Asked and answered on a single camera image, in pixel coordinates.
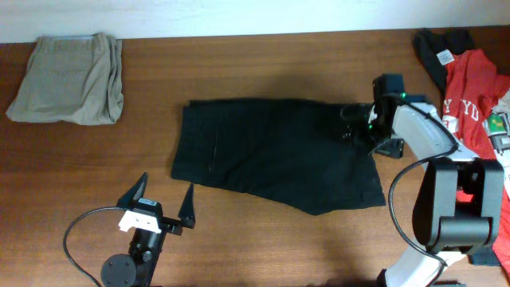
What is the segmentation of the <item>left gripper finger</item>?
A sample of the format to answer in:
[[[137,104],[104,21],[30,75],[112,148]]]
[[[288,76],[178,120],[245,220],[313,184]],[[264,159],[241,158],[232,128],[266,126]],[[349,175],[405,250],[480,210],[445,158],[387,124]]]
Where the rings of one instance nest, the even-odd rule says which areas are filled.
[[[148,173],[144,172],[137,182],[127,190],[117,201],[116,206],[120,208],[133,208],[144,195],[148,181]]]
[[[186,191],[182,205],[179,209],[178,218],[183,227],[194,229],[196,217],[194,212],[194,184],[191,183]]]

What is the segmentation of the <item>folded khaki shorts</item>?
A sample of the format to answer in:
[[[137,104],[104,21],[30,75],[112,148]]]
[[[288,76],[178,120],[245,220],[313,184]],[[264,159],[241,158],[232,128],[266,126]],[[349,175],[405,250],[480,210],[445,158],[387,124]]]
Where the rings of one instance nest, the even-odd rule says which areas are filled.
[[[14,122],[114,124],[124,107],[120,39],[106,33],[39,37],[18,94]]]

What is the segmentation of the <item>red jersey with white letters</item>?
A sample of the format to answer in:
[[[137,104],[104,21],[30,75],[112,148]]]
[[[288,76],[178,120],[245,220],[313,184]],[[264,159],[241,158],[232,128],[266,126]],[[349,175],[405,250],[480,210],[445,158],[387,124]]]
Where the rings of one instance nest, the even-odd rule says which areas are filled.
[[[481,49],[454,56],[446,66],[442,120],[446,127],[482,159],[496,159],[483,123],[492,108],[509,92],[509,77],[499,74]],[[503,189],[500,229],[492,250],[509,272],[509,195]]]

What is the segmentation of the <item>black shirt with white tag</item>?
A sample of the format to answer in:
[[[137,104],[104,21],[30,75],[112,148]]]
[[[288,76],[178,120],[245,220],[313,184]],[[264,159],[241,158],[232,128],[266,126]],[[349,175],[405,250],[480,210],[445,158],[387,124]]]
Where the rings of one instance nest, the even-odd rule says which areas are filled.
[[[453,29],[444,34],[420,29],[413,37],[412,46],[442,95],[445,94],[448,75],[445,66],[454,62],[454,56],[475,48],[471,34],[466,29]]]

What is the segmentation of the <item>black shorts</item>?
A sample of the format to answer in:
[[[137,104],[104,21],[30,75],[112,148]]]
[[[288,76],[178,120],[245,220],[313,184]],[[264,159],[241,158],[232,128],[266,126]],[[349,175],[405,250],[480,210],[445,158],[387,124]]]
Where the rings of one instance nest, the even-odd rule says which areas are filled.
[[[366,145],[342,139],[340,109],[298,99],[193,100],[171,177],[312,215],[385,206]]]

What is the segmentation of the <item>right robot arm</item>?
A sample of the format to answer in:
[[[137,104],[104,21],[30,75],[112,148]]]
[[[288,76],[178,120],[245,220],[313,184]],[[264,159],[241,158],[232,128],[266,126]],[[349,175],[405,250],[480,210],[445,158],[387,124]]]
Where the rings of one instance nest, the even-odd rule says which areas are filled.
[[[504,195],[504,169],[495,159],[482,159],[443,124],[424,95],[408,94],[399,74],[383,74],[372,82],[374,100],[350,119],[350,137],[369,152],[390,157],[391,140],[410,147],[416,162],[404,167],[388,191],[395,229],[408,247],[375,284],[384,287],[438,286],[454,263],[497,239]],[[409,171],[425,174],[412,213],[408,237],[394,212],[394,191]]]

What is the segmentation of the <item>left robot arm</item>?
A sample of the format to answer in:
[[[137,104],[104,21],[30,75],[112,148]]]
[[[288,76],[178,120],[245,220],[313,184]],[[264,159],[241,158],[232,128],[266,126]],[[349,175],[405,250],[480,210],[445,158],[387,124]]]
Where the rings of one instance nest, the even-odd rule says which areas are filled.
[[[185,228],[194,229],[194,185],[189,185],[174,219],[163,215],[160,202],[143,197],[147,181],[148,174],[142,174],[117,201],[116,205],[124,209],[120,230],[134,230],[134,234],[127,253],[115,254],[104,262],[100,276],[106,287],[150,286],[166,236],[180,236]]]

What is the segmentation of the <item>white shirt with green print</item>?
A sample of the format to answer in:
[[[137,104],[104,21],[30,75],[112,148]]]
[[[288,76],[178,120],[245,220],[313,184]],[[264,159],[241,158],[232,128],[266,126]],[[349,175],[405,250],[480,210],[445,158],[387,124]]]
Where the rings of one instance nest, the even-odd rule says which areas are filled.
[[[498,100],[483,126],[504,169],[504,189],[509,195],[509,92]]]

